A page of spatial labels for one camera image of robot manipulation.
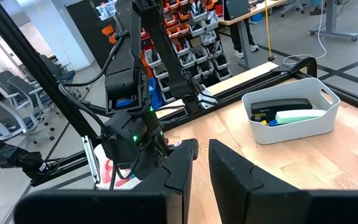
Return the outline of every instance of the black metal frame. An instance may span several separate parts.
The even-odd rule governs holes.
[[[36,51],[32,48],[30,43],[24,37],[23,33],[15,25],[13,20],[9,17],[1,5],[0,35],[7,42],[8,46],[10,46],[10,48],[20,58],[23,64],[29,69],[29,72],[33,74],[34,78],[39,82],[40,86],[46,91],[52,101],[58,106],[60,111],[65,115],[75,130],[81,136],[88,136],[95,146],[97,144],[96,133],[79,112],[79,110],[73,110],[73,108],[69,106],[70,104],[68,100],[58,90],[58,85],[53,75],[43,64],[41,59],[38,58]],[[300,72],[300,69],[306,65],[308,66],[308,74]],[[267,72],[244,83],[239,83],[230,89],[218,93],[215,95],[215,97],[219,98],[221,102],[217,106],[190,115],[187,115],[184,109],[178,110],[174,113],[164,116],[163,118],[160,118],[159,121],[162,124],[163,130],[168,131],[189,121],[193,121],[194,119],[197,119],[208,113],[216,111],[222,107],[230,105],[231,103],[240,100],[242,95],[245,93],[268,88],[291,78],[302,79],[317,77],[316,71],[316,60],[313,58],[306,61],[300,61],[299,64],[295,65],[294,67],[284,66],[279,67],[278,69],[275,68],[271,72]],[[328,84],[324,81],[323,83],[332,89],[332,91],[337,94],[337,96],[339,96],[342,101],[345,101],[346,103],[349,103],[358,108],[358,96],[355,96],[346,90],[332,86],[331,84]],[[104,114],[106,112],[104,108],[98,108],[97,106],[94,106],[93,109],[96,111],[102,111],[103,109]],[[35,187],[61,175],[67,174],[75,169],[83,167],[88,163],[84,151],[60,159],[59,162],[60,167],[55,172],[52,172],[50,175],[45,176],[41,180],[32,181],[31,185]]]

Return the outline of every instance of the mint green object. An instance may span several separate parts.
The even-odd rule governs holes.
[[[318,118],[326,113],[325,110],[290,110],[279,111],[276,114],[276,121],[278,124],[290,124],[299,121],[306,121],[313,118]]]

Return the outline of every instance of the yellow object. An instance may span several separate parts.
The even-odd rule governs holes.
[[[270,57],[272,57],[272,47],[270,46],[270,34],[269,34],[269,13],[267,12],[266,0],[265,0],[265,13],[266,13],[266,33],[267,33],[268,54]]]

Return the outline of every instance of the floor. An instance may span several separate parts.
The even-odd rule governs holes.
[[[270,37],[274,56],[277,56],[275,63],[281,61],[291,54],[312,54],[315,57],[321,55],[316,35],[310,36],[308,28],[313,27],[319,21],[318,16],[309,16],[309,8],[306,7],[305,14],[295,10],[286,13],[284,18],[280,17],[279,9],[273,11],[269,19]],[[351,0],[342,14],[338,17],[337,27],[340,30],[358,32],[358,0]],[[265,22],[260,21],[257,25],[251,25],[252,34],[261,50],[252,53],[256,64],[260,65],[267,61],[269,53],[265,50],[267,46]],[[230,69],[232,74],[244,71],[236,64],[236,58],[232,49],[231,40],[226,35],[221,35],[224,52],[231,61]],[[358,94],[358,41],[351,42],[348,39],[326,37],[322,43],[327,48],[327,56],[318,60],[319,77],[333,85],[344,88]],[[98,72],[98,66],[85,68],[78,72],[77,82],[89,80]],[[100,106],[104,106],[104,85],[95,84],[85,99]],[[88,116],[86,119],[94,130],[99,133],[98,125]],[[56,116],[50,126],[55,128],[54,141],[40,141],[38,145],[28,149],[29,151],[40,151],[44,158],[59,158],[69,156],[83,150],[79,134],[68,124],[64,116]],[[18,144],[21,139],[14,138],[8,141],[9,144]],[[0,169],[0,223],[12,223],[12,208],[15,203],[24,195],[36,190],[53,189],[89,189],[93,185],[89,169],[85,166],[67,175],[59,177],[46,184],[32,188],[29,186],[29,179],[20,169]]]

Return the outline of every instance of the wooden tabletop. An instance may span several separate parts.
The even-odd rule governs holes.
[[[257,77],[275,64],[257,68],[210,87],[213,93],[246,78]],[[208,142],[218,139],[267,172],[300,189],[358,189],[358,109],[341,102],[334,131],[329,134],[271,145],[257,144],[241,101],[166,133],[170,143],[196,138],[199,154],[193,162],[189,223],[221,223],[208,164]]]
[[[274,7],[274,6],[278,6],[278,5],[281,5],[283,3],[287,2],[287,0],[276,0],[276,1],[273,1],[273,0],[266,0],[266,3],[267,3],[267,9],[270,9],[271,7]],[[229,26],[231,24],[235,24],[239,21],[242,21],[244,19],[247,19],[255,14],[258,14],[260,12],[263,12],[265,11],[265,3],[262,2],[262,3],[259,3],[256,5],[256,7],[253,7],[251,8],[251,12],[247,13],[247,14],[244,14],[243,16],[240,16],[238,18],[235,18],[233,20],[230,20],[230,21],[226,21],[226,20],[223,20],[223,17],[220,17],[219,18],[219,24],[221,25],[224,25],[224,26]]]

